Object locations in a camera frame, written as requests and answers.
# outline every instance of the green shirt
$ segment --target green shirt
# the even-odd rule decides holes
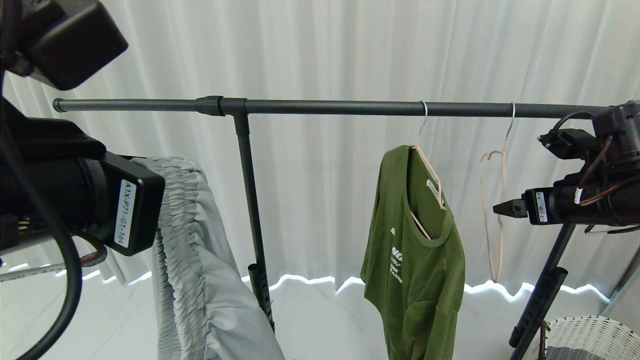
[[[465,255],[453,214],[448,204],[440,208],[428,180],[410,146],[384,155],[360,276],[365,298],[382,316],[390,360],[453,356]]]

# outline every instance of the vertical support pole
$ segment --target vertical support pole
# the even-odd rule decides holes
[[[558,263],[567,244],[569,244],[574,229],[575,224],[563,224],[558,233],[554,247],[547,258],[547,263],[545,263],[538,282],[536,282],[536,287],[529,297],[518,324],[511,333],[509,345],[515,348],[511,360],[521,360],[526,354],[568,274],[565,269],[558,267]]]
[[[244,111],[232,114],[236,124],[236,134],[240,148],[240,162],[244,177],[244,190],[246,202],[249,208],[249,223],[253,235],[253,251],[255,252],[255,264],[249,265],[249,277],[253,288],[253,294],[258,300],[260,308],[267,316],[271,328],[275,331],[273,315],[271,313],[271,298],[269,296],[269,283],[267,281],[267,267],[264,257],[264,245],[262,243],[262,228],[260,227],[260,213],[258,211],[258,196],[255,189],[255,176],[253,174],[253,159],[251,155],[251,141],[249,140],[249,118]]]

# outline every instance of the curtain fold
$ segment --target curtain fold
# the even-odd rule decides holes
[[[7,98],[25,114],[74,121],[111,152],[184,155],[205,170],[243,275],[253,262],[231,119],[191,113],[54,113],[56,97],[490,101],[610,105],[640,98],[637,1],[103,1],[129,49],[74,90],[9,75]],[[250,115],[269,280],[283,274],[359,276],[380,160],[416,143],[422,117]],[[510,119],[430,117],[420,146],[436,168],[467,257],[467,283],[490,278],[478,163],[499,150]],[[507,198],[580,169],[536,137],[553,119],[516,119]],[[589,122],[565,126],[590,130]],[[500,164],[483,167],[487,211],[500,201]],[[504,219],[501,283],[534,283],[559,226]],[[492,254],[498,227],[490,215]],[[640,245],[637,233],[582,234],[561,266],[566,285],[612,291]],[[116,254],[105,279],[131,282],[144,255]],[[53,242],[9,265],[60,261]]]

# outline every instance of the white wicker basket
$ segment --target white wicker basket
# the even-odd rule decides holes
[[[640,360],[640,336],[603,316],[560,318],[548,323],[547,360]],[[527,360],[537,360],[540,334]]]

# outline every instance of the white marble floor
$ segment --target white marble floor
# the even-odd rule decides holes
[[[65,280],[51,274],[0,285],[0,359],[14,359],[48,328]],[[287,360],[386,360],[382,322],[352,284],[284,281],[272,291],[276,336]],[[495,290],[466,293],[458,318],[455,359],[508,359],[508,338],[528,293],[508,302]],[[598,314],[594,293],[561,292],[547,318]],[[84,282],[77,316],[44,359],[155,359],[156,316],[150,281],[130,286]]]

